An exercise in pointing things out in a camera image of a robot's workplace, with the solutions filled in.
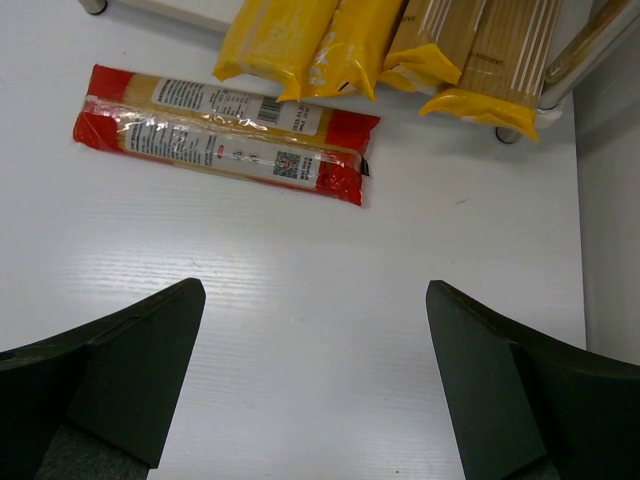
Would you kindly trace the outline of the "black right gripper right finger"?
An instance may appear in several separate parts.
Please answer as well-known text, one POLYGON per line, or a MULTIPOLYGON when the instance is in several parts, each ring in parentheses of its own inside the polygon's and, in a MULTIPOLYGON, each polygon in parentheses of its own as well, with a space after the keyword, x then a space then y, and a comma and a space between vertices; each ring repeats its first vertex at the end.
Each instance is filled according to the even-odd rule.
POLYGON ((639 368, 435 280, 426 310, 468 479, 636 479, 639 368))

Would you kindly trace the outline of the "yellow spaghetti bag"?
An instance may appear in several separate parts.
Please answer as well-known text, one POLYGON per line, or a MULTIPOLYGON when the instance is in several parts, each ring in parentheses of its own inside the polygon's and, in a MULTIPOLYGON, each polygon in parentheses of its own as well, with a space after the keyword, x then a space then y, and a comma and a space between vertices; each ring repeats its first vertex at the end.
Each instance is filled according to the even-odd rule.
POLYGON ((337 8, 336 1, 246 1, 226 33, 214 76, 253 74, 295 91, 337 8))

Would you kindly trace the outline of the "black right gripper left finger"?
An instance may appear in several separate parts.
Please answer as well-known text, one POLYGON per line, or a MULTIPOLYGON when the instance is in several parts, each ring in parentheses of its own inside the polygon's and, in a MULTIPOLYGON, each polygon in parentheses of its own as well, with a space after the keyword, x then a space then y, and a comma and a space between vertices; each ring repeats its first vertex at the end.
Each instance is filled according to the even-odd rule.
POLYGON ((206 294, 184 279, 1 354, 4 479, 145 479, 158 467, 206 294))

